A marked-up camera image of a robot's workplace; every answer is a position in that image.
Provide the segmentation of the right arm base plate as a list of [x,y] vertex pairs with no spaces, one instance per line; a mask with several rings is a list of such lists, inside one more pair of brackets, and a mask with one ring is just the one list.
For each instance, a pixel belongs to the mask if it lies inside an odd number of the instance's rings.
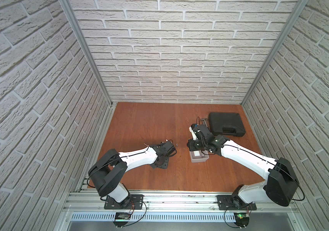
[[254,202],[248,204],[232,195],[217,195],[216,199],[219,210],[257,210]]

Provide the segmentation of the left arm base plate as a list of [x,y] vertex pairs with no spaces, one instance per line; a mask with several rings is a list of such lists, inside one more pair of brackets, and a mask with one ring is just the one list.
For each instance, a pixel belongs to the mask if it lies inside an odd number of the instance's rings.
[[143,206],[143,194],[130,194],[122,202],[116,202],[109,195],[105,199],[104,209],[105,210],[141,210]]

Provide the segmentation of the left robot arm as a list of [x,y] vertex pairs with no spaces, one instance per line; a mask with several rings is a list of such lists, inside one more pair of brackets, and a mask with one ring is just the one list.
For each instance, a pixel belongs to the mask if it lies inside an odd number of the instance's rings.
[[126,204],[131,195],[121,183],[125,173],[145,165],[166,169],[169,159],[176,154],[176,147],[168,140],[132,152],[110,149],[89,169],[87,182],[93,184],[100,197]]

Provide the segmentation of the translucent plastic storage box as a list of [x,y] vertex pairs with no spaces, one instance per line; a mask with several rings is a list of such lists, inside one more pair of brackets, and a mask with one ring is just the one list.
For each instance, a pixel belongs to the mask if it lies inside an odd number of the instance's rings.
[[192,163],[202,163],[209,159],[208,155],[204,155],[202,151],[190,151],[190,161]]

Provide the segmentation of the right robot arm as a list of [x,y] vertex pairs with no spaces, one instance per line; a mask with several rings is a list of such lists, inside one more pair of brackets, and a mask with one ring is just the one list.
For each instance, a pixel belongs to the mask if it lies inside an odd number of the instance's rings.
[[266,157],[238,145],[227,137],[214,136],[205,125],[192,124],[189,131],[192,135],[187,143],[189,151],[207,151],[231,159],[263,178],[260,183],[239,185],[229,199],[232,207],[242,209],[253,202],[263,201],[272,201],[282,207],[290,204],[300,184],[287,159]]

